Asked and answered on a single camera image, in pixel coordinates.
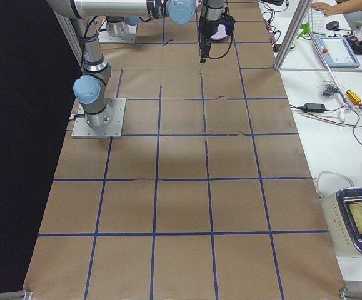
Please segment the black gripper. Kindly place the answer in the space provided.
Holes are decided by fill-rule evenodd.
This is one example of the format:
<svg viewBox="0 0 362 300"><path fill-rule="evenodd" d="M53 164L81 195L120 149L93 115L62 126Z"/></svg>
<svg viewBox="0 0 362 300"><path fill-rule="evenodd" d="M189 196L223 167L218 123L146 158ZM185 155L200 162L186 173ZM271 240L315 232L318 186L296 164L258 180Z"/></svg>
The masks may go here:
<svg viewBox="0 0 362 300"><path fill-rule="evenodd" d="M199 19L199 47L201 52L200 63L204 64L209 59L212 41L211 36L216 33L219 25L226 26L228 37L233 38L234 25L236 20L230 15L222 15L217 21L209 21L206 17L200 16Z"/></svg>

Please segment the person's hand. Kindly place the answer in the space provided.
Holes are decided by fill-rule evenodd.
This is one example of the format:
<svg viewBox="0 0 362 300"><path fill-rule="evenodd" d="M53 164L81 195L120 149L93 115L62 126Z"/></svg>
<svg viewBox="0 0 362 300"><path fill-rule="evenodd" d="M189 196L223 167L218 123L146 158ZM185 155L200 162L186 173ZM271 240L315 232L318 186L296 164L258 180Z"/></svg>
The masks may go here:
<svg viewBox="0 0 362 300"><path fill-rule="evenodd" d="M338 14L336 6L324 2L313 2L310 7L316 11L322 11L326 17Z"/></svg>

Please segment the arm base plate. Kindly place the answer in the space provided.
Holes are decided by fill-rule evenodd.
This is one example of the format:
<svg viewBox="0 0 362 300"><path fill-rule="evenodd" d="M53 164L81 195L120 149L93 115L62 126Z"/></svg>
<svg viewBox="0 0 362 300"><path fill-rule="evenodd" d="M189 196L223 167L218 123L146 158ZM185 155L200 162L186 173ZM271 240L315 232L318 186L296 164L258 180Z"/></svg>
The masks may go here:
<svg viewBox="0 0 362 300"><path fill-rule="evenodd" d="M122 136L126 98L105 98L106 107L99 114L86 114L79 104L74 119L74 138L120 138Z"/></svg>
<svg viewBox="0 0 362 300"><path fill-rule="evenodd" d="M134 44L137 26L124 22L106 22L99 31L99 41L102 44Z"/></svg>

